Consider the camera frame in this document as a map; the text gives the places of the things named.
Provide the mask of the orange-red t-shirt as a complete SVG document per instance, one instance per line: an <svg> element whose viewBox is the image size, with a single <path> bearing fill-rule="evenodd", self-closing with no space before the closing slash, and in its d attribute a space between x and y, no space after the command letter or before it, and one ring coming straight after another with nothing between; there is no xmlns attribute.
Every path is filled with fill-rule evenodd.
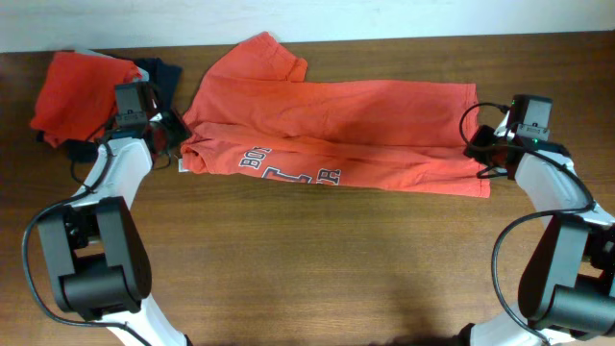
<svg viewBox="0 0 615 346"><path fill-rule="evenodd" d="M472 84L312 83L307 62L268 33L216 62L184 114L196 174L486 198L464 153L478 127Z"/></svg>

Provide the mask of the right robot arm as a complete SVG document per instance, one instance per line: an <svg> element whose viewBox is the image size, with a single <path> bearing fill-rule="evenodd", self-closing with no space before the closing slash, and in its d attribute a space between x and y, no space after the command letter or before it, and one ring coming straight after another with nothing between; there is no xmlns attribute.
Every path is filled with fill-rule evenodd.
<svg viewBox="0 0 615 346"><path fill-rule="evenodd" d="M491 255L491 277L503 313L470 324L462 345L559 345L614 335L614 218L577 175L569 151L549 140L550 98L517 94L500 105L497 128L465 137L464 154L482 164L478 178L506 177L535 211L507 225ZM514 305L503 296L498 259L505 238L530 220L545 226L521 277Z"/></svg>

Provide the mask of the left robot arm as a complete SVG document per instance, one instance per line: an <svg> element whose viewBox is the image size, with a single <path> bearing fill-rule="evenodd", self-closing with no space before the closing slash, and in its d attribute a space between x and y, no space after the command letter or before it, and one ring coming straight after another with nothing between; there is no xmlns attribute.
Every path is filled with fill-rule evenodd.
<svg viewBox="0 0 615 346"><path fill-rule="evenodd" d="M78 191L41 210L28 224L21 257L37 233L56 305L64 325L110 330L125 345L188 346L152 295L152 269L131 215L141 181L156 160L189 136L181 117L167 108L151 82L118 85L117 112L102 125L97 158ZM66 315L78 314L71 321Z"/></svg>

